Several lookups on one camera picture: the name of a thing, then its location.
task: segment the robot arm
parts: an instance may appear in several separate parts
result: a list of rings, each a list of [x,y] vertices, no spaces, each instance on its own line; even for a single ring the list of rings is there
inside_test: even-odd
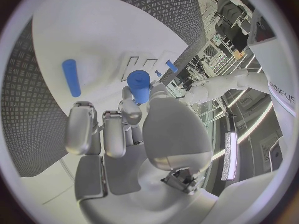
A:
[[[204,103],[224,95],[230,89],[245,90],[248,87],[269,94],[265,74],[238,69],[226,76],[215,76],[194,82],[184,101],[190,105]]]

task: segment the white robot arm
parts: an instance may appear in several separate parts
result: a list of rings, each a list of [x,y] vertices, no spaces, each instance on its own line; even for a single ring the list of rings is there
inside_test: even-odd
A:
[[[189,105],[204,103],[224,95],[230,89],[245,90],[248,87],[269,93],[265,74],[238,69],[226,76],[215,76],[194,82],[184,101]]]

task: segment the diamond plate metal surface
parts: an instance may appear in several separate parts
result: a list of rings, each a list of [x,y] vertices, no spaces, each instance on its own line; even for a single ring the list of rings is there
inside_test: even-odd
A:
[[[163,22],[189,45],[174,63],[179,71],[205,44],[197,0],[121,1]],[[176,74],[168,71],[161,80],[169,83]],[[51,95],[39,70],[31,22],[16,42],[7,64],[1,110],[6,143],[20,176],[38,175],[66,154],[67,116]]]

